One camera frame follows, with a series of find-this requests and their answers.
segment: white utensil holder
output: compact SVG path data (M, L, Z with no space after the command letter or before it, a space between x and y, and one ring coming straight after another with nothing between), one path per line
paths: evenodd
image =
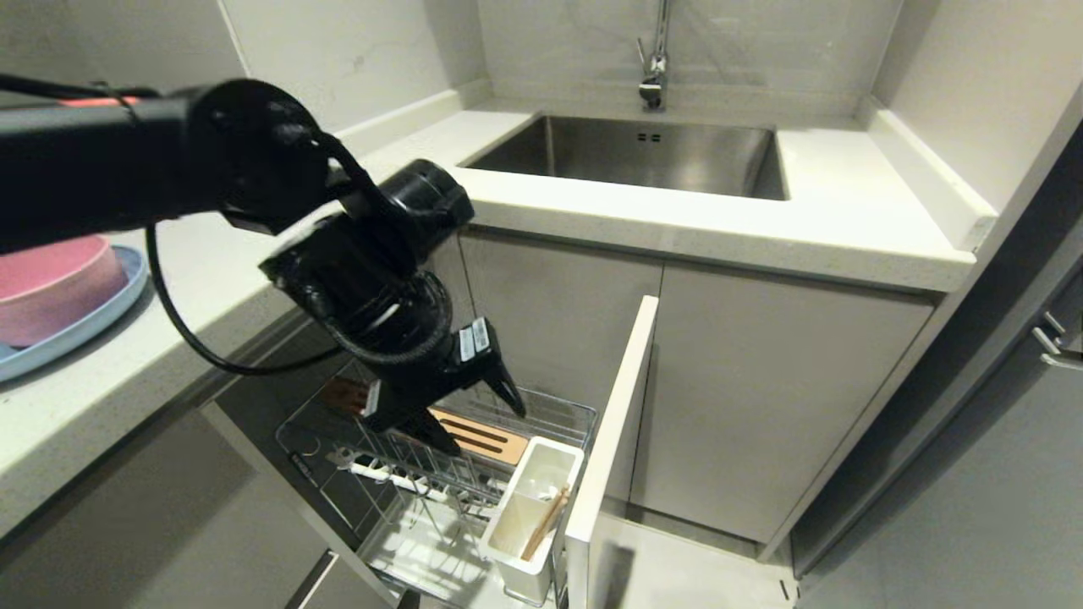
M583 456L580 449L537 436L527 443L497 505L497 516L490 520L481 539L481 552L496 562L509 596L538 606L545 602L552 581L549 552L559 521L530 560L520 556L560 490L564 485L574 490Z

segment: wire dish rack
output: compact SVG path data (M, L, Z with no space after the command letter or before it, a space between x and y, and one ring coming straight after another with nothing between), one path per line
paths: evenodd
M357 362L335 376L375 380ZM517 417L484 385L433 406L589 454L597 411L536 391L520 393L526 418ZM325 403L322 394L323 388L290 415L275 440L361 540L362 559L393 588L410 587L459 607L487 607L492 597L487 600L498 606L503 585L480 555L478 540L514 467L466 450L452 457L394 431L375 433L358 417ZM550 600L559 606L562 578L553 582Z

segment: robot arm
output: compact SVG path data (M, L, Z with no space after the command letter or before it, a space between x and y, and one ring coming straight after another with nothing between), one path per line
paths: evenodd
M0 77L0 88L9 81ZM452 332L444 286L419 270L473 218L443 169L415 160L378 186L300 102L257 80L165 98L74 96L0 111L10 197L0 254L102 231L153 235L157 221L201 211L277 234L338 199L343 211L260 269L380 379L365 424L458 454L427 409L478 381L525 416L493 326L482 319Z

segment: faucet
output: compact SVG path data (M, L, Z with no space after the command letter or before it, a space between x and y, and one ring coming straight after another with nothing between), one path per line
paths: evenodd
M658 0L658 25L654 30L654 52L650 61L643 55L643 41L636 38L639 62L643 66L643 80L639 83L639 96L643 100L643 112L666 109L666 38L669 35L669 0Z

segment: white countertop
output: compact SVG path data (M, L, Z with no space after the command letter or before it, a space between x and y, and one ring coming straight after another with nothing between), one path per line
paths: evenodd
M973 256L951 248L848 119L773 124L792 196L786 202L455 167L537 109L527 102L490 102L361 161L379 181L413 158L430 158L467 187L477 224L501 229L940 291L957 287L974 263ZM592 114L586 107L547 109ZM677 113L651 119L766 122ZM289 311L291 303L256 265L334 207L279 237L233 230L214 215L164 223L162 264L185 320L213 349L229 353ZM141 234L113 241L142 248ZM135 309L58 362L0 384L0 535L209 371L183 345L156 298L144 295Z

